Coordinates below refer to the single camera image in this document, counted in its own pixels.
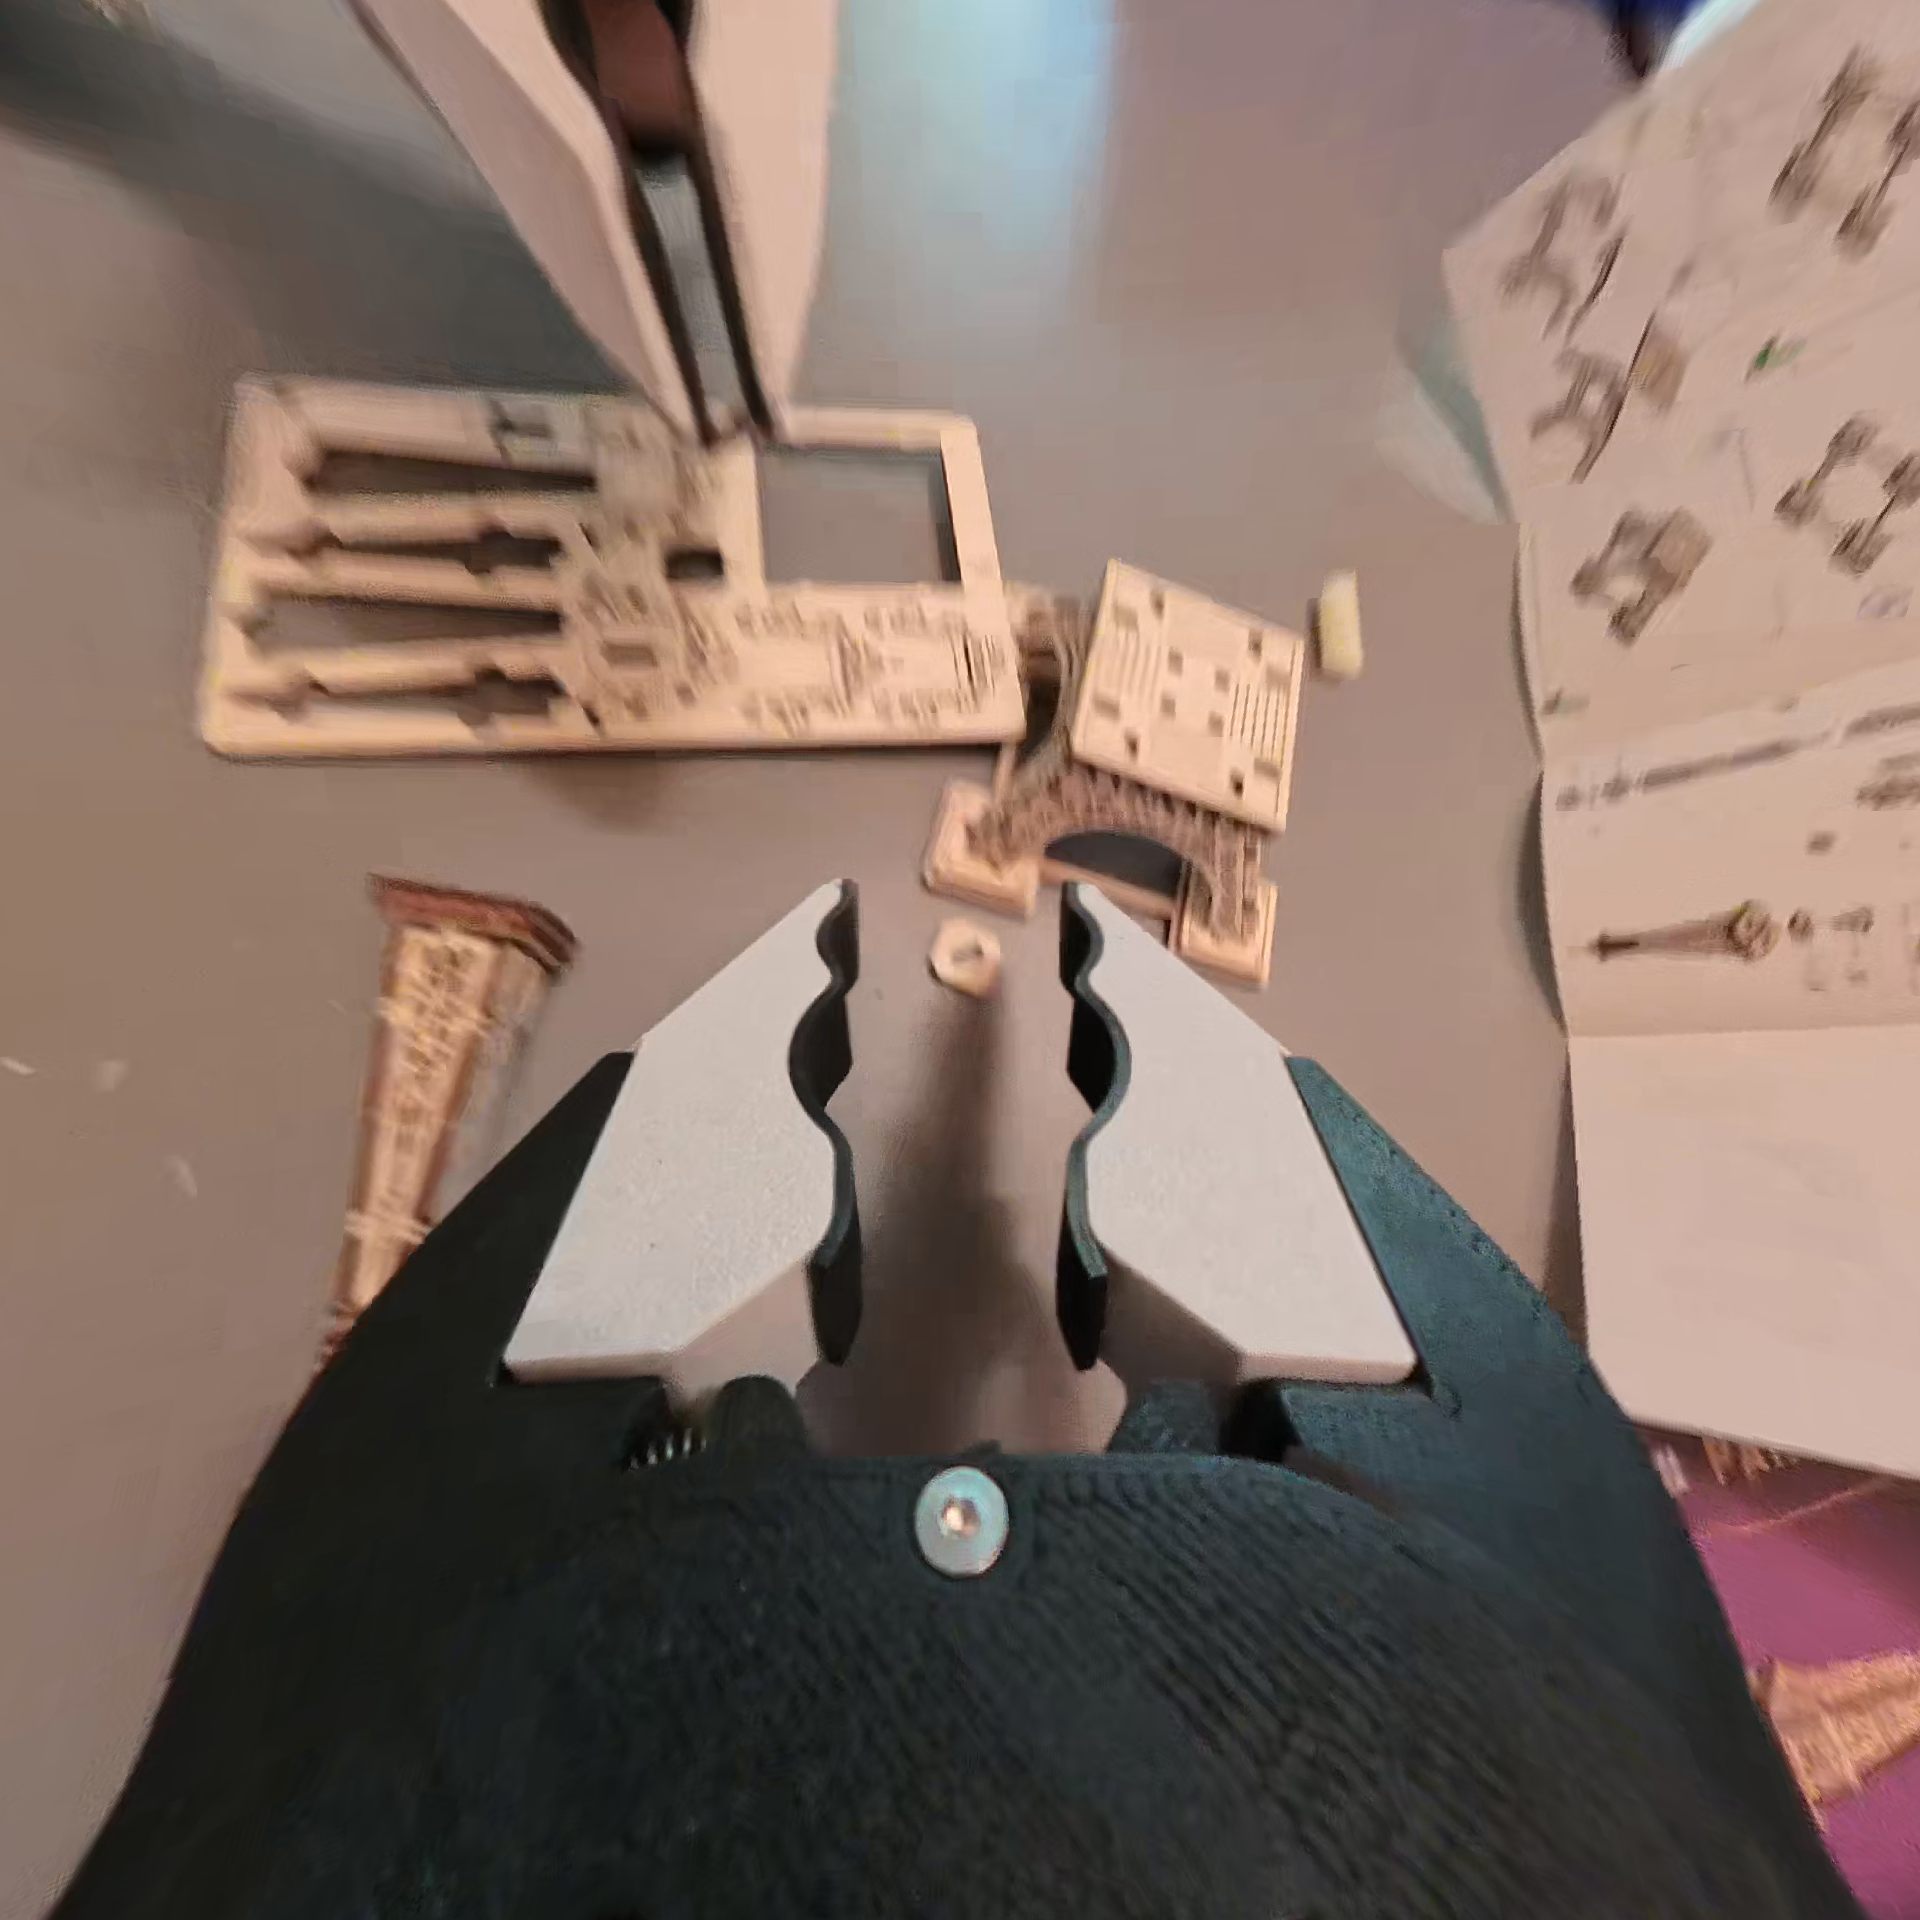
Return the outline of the wooden tower section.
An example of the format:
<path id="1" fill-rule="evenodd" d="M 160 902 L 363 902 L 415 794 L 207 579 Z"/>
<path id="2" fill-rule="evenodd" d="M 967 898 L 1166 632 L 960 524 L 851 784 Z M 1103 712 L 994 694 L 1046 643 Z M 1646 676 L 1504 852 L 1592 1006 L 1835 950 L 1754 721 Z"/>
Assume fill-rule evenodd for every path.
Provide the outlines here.
<path id="1" fill-rule="evenodd" d="M 382 956 L 318 1369 L 490 1163 L 527 1036 L 581 950 L 525 898 L 380 874 L 367 892 Z"/>

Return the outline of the wooden tower base model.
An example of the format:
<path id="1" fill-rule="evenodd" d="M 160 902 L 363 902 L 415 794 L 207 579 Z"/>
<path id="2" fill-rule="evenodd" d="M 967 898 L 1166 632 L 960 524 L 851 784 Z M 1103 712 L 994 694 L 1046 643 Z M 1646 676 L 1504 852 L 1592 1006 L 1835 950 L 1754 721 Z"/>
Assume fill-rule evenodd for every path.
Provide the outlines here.
<path id="1" fill-rule="evenodd" d="M 1004 747 L 990 782 L 948 782 L 923 886 L 1024 921 L 1043 886 L 1086 881 L 1188 964 L 1264 987 L 1304 638 L 1119 561 L 1090 602 L 1024 586 L 1008 602 L 1046 730 Z"/>

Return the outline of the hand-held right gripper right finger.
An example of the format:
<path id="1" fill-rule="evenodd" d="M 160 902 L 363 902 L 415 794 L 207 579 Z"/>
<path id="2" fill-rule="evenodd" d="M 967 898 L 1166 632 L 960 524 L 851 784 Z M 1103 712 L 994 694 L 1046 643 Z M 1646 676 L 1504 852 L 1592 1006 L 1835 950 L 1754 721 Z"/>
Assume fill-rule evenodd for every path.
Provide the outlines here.
<path id="1" fill-rule="evenodd" d="M 1059 1328 L 1117 1380 L 1407 1380 L 1416 1353 L 1290 1051 L 1074 881 Z"/>

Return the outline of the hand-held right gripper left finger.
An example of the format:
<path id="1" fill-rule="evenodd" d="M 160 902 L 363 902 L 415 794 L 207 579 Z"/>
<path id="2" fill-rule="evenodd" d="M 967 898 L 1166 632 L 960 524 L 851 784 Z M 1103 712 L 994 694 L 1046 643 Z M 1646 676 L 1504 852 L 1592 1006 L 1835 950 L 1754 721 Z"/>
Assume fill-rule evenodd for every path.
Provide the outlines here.
<path id="1" fill-rule="evenodd" d="M 802 1380 L 862 1320 L 858 886 L 815 888 L 648 1027 L 503 1355 L 517 1380 Z"/>

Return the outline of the grey desk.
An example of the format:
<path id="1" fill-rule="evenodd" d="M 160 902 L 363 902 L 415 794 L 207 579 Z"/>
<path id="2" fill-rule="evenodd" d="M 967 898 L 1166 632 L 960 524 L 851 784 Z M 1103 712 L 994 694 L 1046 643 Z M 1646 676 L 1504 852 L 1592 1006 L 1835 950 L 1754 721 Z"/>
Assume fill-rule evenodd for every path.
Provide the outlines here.
<path id="1" fill-rule="evenodd" d="M 1276 991 L 1573 1302 L 1564 1066 L 1523 904 L 1509 540 L 1388 470 L 1403 302 L 1606 94 L 1550 6 L 862 6 L 806 394 L 980 428 L 1004 566 L 1107 558 L 1271 616 L 1357 566 L 1312 694 Z M 341 1236 L 367 872 L 557 908 L 583 960 L 519 1134 L 754 931 L 859 881 L 868 1307 L 806 1420 L 858 1451 L 1066 1446 L 1052 926 L 1002 1015 L 938 987 L 930 758 L 240 766 L 195 726 L 224 408 L 256 368 L 590 387 L 519 244 L 85 6 L 5 6 L 5 1916 L 100 1827 Z"/>

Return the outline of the laser-cut wooden parts sheet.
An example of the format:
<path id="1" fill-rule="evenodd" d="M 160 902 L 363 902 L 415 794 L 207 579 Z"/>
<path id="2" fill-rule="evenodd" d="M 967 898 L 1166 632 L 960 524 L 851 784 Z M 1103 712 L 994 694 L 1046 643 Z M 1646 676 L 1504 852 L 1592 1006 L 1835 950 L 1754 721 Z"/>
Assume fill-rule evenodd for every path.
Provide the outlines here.
<path id="1" fill-rule="evenodd" d="M 238 761 L 996 746 L 1019 655 L 976 428 L 806 408 L 800 458 L 925 463 L 940 583 L 773 583 L 762 451 L 637 399 L 250 377 L 198 674 Z"/>

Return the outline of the folded assembly booklet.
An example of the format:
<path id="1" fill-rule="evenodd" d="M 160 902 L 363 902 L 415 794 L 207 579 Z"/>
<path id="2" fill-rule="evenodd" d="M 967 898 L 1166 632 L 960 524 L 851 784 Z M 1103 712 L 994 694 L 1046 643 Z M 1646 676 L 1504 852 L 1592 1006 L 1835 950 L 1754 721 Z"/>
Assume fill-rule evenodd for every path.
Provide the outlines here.
<path id="1" fill-rule="evenodd" d="M 1916 1475 L 1918 18 L 1757 6 L 1467 228 L 1590 1355 Z"/>

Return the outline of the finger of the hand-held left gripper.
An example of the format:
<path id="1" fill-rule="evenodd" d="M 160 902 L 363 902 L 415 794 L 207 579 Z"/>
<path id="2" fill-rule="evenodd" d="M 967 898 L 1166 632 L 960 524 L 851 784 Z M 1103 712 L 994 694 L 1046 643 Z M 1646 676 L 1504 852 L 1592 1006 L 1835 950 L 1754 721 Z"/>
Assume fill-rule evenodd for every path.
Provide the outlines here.
<path id="1" fill-rule="evenodd" d="M 740 395 L 783 436 L 824 247 L 831 6 L 694 6 L 688 75 Z"/>
<path id="2" fill-rule="evenodd" d="M 607 367 L 686 441 L 752 430 L 752 337 L 694 6 L 367 3 L 367 35 Z"/>

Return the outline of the purple kit box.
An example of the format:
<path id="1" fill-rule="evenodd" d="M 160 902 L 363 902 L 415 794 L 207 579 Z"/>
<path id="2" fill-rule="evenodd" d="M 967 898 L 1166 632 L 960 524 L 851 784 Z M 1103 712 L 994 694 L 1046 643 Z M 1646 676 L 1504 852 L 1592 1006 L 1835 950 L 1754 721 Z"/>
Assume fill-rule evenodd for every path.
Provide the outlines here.
<path id="1" fill-rule="evenodd" d="M 1918 1916 L 1918 1488 L 1653 1433 L 1746 1684 L 1870 1916 Z"/>

